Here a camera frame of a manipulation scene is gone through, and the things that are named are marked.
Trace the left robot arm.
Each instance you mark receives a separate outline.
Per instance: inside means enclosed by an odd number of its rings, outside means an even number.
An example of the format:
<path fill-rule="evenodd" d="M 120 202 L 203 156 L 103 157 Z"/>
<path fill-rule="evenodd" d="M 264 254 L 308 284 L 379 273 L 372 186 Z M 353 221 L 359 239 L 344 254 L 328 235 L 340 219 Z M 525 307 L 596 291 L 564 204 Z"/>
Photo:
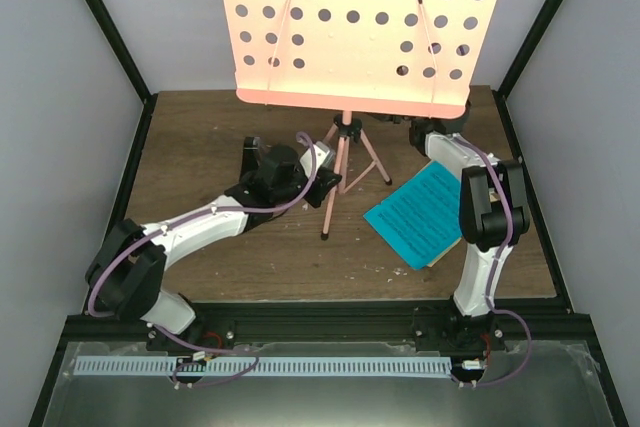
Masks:
<path fill-rule="evenodd" d="M 203 207 L 156 223 L 131 219 L 107 235 L 86 273 L 87 310 L 94 317 L 141 320 L 169 335 L 181 350 L 196 349 L 205 321 L 184 296 L 166 291 L 164 273 L 204 247 L 270 222 L 304 200 L 317 208 L 341 180 L 329 163 L 334 150 L 313 143 L 304 154 L 265 147 L 248 137 L 239 180 Z"/>

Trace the black metronome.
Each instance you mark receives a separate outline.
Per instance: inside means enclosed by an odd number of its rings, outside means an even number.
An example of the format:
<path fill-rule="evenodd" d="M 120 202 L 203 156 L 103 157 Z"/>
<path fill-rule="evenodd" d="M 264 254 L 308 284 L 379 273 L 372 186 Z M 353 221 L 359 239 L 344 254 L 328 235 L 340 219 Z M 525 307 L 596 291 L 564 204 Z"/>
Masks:
<path fill-rule="evenodd" d="M 268 185 L 267 167 L 262 167 L 271 146 L 258 136 L 247 136 L 243 142 L 239 182 Z"/>

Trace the yellow sheet music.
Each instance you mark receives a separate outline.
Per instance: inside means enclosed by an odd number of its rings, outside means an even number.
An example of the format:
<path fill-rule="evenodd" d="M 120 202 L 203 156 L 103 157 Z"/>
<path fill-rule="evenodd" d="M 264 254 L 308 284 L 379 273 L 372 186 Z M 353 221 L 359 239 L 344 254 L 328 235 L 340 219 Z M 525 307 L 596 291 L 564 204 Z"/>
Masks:
<path fill-rule="evenodd" d="M 433 266 L 460 240 L 460 182 L 442 164 L 431 161 L 424 169 L 427 228 L 432 241 Z"/>

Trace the blue sheet music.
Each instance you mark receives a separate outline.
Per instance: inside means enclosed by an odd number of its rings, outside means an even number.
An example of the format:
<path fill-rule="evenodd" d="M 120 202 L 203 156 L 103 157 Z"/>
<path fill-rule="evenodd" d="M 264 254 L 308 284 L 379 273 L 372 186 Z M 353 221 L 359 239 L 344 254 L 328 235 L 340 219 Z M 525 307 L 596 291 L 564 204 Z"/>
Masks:
<path fill-rule="evenodd" d="M 425 167 L 364 214 L 375 232 L 414 270 L 430 267 L 434 253 L 427 228 L 427 191 L 421 184 Z"/>

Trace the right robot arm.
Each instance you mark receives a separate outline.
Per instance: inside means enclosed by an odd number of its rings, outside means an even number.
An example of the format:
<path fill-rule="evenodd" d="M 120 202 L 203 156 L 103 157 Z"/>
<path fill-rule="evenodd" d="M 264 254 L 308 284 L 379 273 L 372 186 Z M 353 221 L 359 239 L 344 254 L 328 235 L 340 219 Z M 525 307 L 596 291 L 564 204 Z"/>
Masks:
<path fill-rule="evenodd" d="M 530 226 L 522 166 L 473 145 L 461 134 L 463 124 L 463 119 L 412 120 L 410 143 L 429 161 L 364 216 L 415 270 L 465 242 L 463 270 L 452 295 L 457 316 L 444 325 L 445 340 L 458 350 L 479 339 L 474 318 L 494 311 L 501 270 Z"/>

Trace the pink music stand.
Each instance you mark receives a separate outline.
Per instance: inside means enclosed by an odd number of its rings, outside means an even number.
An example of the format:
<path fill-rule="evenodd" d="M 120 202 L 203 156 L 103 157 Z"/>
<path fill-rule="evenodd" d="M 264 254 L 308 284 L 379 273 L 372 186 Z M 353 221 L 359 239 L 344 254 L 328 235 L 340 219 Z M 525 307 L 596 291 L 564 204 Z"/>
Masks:
<path fill-rule="evenodd" d="M 246 103 L 462 117 L 497 0 L 223 0 Z"/>

